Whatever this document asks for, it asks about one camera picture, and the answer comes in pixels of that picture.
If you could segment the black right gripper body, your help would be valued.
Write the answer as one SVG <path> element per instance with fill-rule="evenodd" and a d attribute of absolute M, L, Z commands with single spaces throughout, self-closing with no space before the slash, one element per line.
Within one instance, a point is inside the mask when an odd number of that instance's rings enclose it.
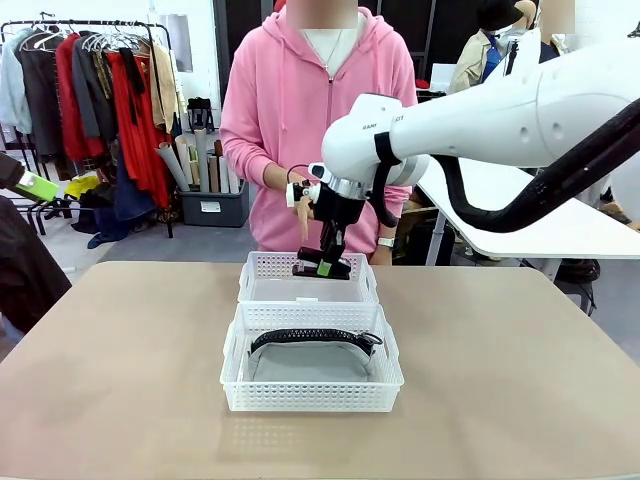
<path fill-rule="evenodd" d="M 325 183 L 318 184 L 319 191 L 312 200 L 314 219 L 323 223 L 335 222 L 341 227 L 356 224 L 364 208 L 361 199 L 345 198 Z"/>

